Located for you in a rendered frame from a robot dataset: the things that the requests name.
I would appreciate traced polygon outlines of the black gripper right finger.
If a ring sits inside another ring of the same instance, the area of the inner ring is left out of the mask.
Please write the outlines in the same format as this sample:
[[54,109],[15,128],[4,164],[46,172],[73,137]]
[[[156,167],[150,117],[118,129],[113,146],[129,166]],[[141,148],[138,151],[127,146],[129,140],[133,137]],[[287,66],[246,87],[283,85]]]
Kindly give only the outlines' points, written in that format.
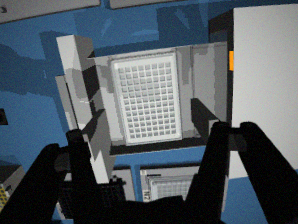
[[198,98],[190,101],[191,121],[206,148],[174,224],[221,220],[228,151],[238,151],[268,224],[298,224],[298,173],[261,128],[250,121],[230,127]]

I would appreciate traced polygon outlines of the black assay plate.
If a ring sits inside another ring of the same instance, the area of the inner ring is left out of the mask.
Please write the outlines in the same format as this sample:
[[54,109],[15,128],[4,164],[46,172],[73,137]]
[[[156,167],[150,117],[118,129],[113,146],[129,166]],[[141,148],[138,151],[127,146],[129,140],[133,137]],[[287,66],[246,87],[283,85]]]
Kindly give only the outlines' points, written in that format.
[[[105,208],[110,208],[113,201],[125,201],[125,192],[122,186],[122,178],[116,181],[110,179],[109,183],[98,184]],[[65,219],[73,219],[71,203],[72,181],[64,181],[58,202],[62,209]]]

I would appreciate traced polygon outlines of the blue bench mat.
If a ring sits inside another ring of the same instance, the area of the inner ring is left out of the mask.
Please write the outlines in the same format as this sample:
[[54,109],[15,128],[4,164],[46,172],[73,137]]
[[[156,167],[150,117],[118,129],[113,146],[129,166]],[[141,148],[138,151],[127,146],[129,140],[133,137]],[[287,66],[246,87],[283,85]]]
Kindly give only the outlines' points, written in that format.
[[[0,165],[29,170],[41,150],[68,145],[70,131],[55,76],[64,75],[56,37],[92,38],[95,57],[209,43],[208,20],[238,7],[298,4],[298,0],[187,0],[113,10],[101,6],[0,25]],[[206,146],[205,146],[206,147]],[[131,166],[136,201],[143,202],[140,167],[201,163],[205,147],[116,156]],[[248,177],[229,179],[221,220],[268,224]]]

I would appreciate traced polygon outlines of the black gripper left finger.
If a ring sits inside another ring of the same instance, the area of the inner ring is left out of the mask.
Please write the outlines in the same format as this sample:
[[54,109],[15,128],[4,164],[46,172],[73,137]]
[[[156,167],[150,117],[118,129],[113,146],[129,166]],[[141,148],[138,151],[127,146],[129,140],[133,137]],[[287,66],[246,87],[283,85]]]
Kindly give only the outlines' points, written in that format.
[[106,109],[99,109],[82,131],[66,132],[68,146],[45,146],[1,210],[0,224],[50,224],[67,169],[73,223],[111,224],[91,165],[109,131]]

